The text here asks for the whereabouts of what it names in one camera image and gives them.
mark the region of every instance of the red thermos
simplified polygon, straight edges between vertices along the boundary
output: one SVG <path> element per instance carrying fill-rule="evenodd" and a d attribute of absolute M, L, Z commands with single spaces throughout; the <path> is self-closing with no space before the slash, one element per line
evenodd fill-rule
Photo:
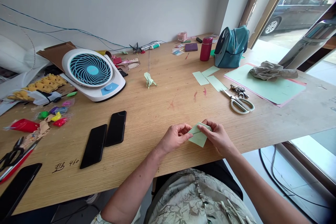
<path fill-rule="evenodd" d="M 201 61 L 208 61 L 210 58 L 212 46 L 212 37 L 205 37 L 203 39 L 202 48 L 201 48 L 201 55 L 199 56 Z"/>

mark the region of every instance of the smartphone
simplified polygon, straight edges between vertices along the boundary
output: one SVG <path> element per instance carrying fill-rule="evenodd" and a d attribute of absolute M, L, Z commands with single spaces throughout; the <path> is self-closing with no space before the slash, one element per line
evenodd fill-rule
<path fill-rule="evenodd" d="M 103 155 L 104 142 L 106 137 L 107 124 L 93 128 L 86 143 L 80 169 L 89 167 L 101 161 Z"/>
<path fill-rule="evenodd" d="M 126 122 L 126 111 L 114 113 L 111 116 L 110 125 L 108 126 L 105 147 L 120 144 L 124 140 Z"/>
<path fill-rule="evenodd" d="M 0 222 L 12 215 L 42 164 L 23 167 L 0 196 Z"/>

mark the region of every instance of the wooden table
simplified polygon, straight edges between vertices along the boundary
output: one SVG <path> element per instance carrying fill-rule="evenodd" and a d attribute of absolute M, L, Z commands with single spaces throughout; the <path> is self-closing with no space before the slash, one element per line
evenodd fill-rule
<path fill-rule="evenodd" d="M 41 170 L 17 206 L 14 214 L 34 210 L 60 202 L 87 196 L 119 186 L 159 142 L 167 128 L 176 123 L 195 125 L 205 118 L 224 125 L 240 152 L 327 130 L 336 125 L 336 87 L 300 72 L 299 80 L 307 89 L 283 108 L 250 93 L 249 100 L 255 110 L 247 115 L 234 113 L 229 99 L 210 84 L 200 86 L 193 72 L 204 71 L 214 65 L 214 59 L 199 60 L 199 50 L 181 56 L 171 54 L 174 43 L 165 43 L 150 51 L 150 74 L 158 86 L 146 88 L 144 73 L 148 72 L 149 52 L 138 56 L 141 65 L 129 71 L 127 85 L 116 97 L 103 103 L 93 103 L 81 93 L 68 113 L 71 120 L 40 141 L 24 165 L 43 163 Z M 269 50 L 251 51 L 244 55 L 241 64 L 259 64 L 276 55 Z M 231 69 L 220 69 L 214 75 L 226 86 L 230 81 L 223 75 Z M 41 111 L 34 106 L 19 104 L 0 117 L 0 127 L 14 119 L 33 119 Z M 126 129 L 123 143 L 104 148 L 100 163 L 79 169 L 90 130 L 108 124 L 111 114 L 126 110 Z M 10 151 L 22 136 L 17 131 L 1 131 L 0 156 Z M 180 171 L 223 158 L 207 141 L 204 148 L 186 142 L 166 156 L 156 176 Z M 64 168 L 55 172 L 58 164 Z M 12 178 L 0 185 L 0 194 Z"/>

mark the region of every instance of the white desk fan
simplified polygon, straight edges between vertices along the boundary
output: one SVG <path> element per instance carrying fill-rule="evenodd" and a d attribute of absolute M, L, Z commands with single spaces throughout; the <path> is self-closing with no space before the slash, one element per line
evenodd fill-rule
<path fill-rule="evenodd" d="M 62 59 L 61 76 L 94 102 L 103 102 L 119 94 L 126 81 L 107 55 L 74 49 Z"/>

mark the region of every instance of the fan grille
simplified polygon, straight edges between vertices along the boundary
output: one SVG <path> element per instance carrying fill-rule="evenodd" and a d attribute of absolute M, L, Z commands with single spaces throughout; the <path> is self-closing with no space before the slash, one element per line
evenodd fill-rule
<path fill-rule="evenodd" d="M 109 65 L 93 54 L 79 54 L 72 58 L 70 71 L 80 82 L 87 85 L 102 85 L 111 75 Z"/>

